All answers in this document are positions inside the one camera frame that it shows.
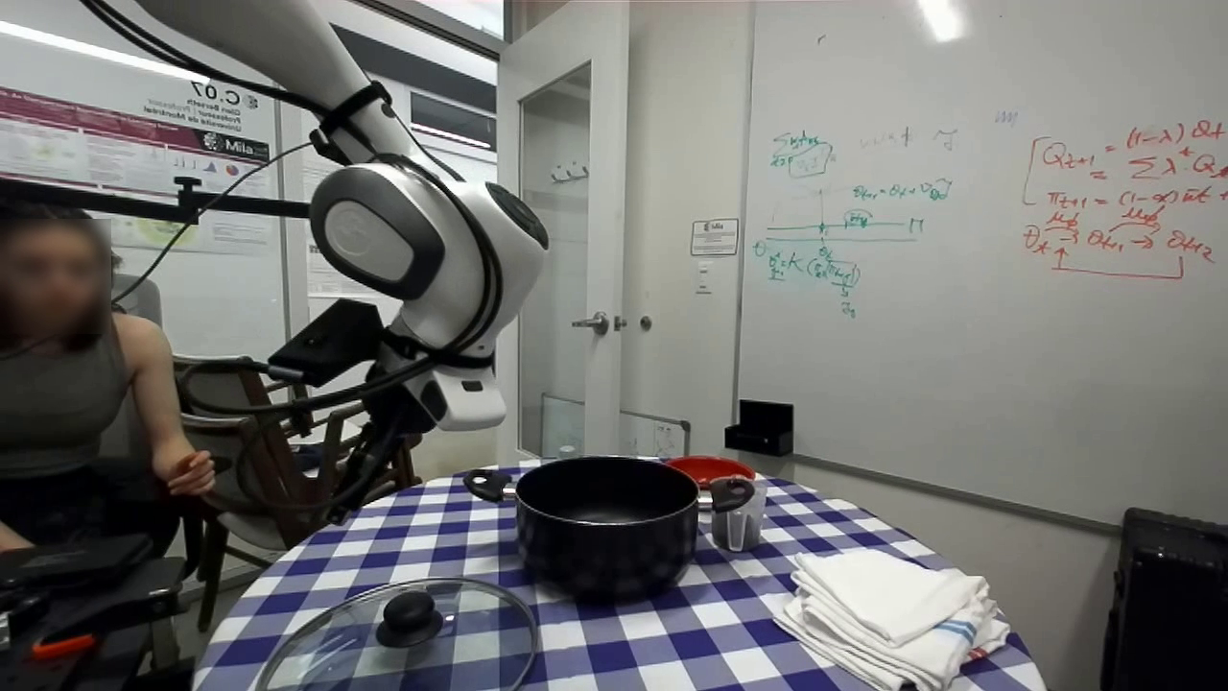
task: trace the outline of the door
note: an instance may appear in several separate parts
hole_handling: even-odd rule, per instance
[[[571,0],[500,60],[500,181],[548,231],[548,259],[502,339],[509,431],[554,460],[618,454],[628,5]]]

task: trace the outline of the folded cloth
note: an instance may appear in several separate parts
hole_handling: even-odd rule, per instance
[[[905,646],[990,593],[984,574],[960,568],[917,568],[889,552],[850,550],[832,557],[799,557],[799,574],[825,584],[878,638]]]
[[[887,563],[884,572],[866,572],[871,561],[838,561],[838,557],[801,557],[796,584],[799,589],[776,607],[776,623],[801,641],[809,656],[838,659],[871,687],[898,691],[943,691],[960,676],[964,659],[985,656],[1004,646],[1011,624],[998,616],[998,602],[990,600],[990,588],[978,578],[960,602],[953,593],[964,572],[943,572],[943,578],[909,574],[905,568],[917,563]],[[887,613],[884,607],[866,607],[877,624],[864,623],[864,609],[854,609],[850,588],[838,593],[838,588],[825,578],[825,561],[838,568],[838,588],[850,578],[850,563],[860,563],[860,584],[854,588],[854,602],[864,602],[864,589],[889,589],[894,584],[905,584],[902,589],[937,593],[941,607],[909,602],[902,589],[894,589],[889,602],[902,609],[912,609],[909,623],[902,613]]]

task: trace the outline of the black pot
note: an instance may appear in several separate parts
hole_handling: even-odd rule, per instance
[[[467,472],[502,504],[507,474]],[[571,455],[513,482],[524,563],[577,600],[641,600],[676,588],[696,557],[699,488],[658,460]]]

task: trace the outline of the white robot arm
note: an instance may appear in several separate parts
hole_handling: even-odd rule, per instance
[[[324,116],[318,151],[346,165],[311,195],[324,255],[402,299],[388,330],[412,348],[460,357],[412,378],[431,398],[434,427],[494,427],[507,409],[490,385],[494,334],[543,272],[548,239],[538,215],[500,183],[467,183],[434,165],[311,0],[138,5],[309,97]]]

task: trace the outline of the pot lid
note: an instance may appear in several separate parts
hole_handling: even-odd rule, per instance
[[[257,687],[520,687],[538,659],[531,607],[480,578],[388,584],[284,638]]]

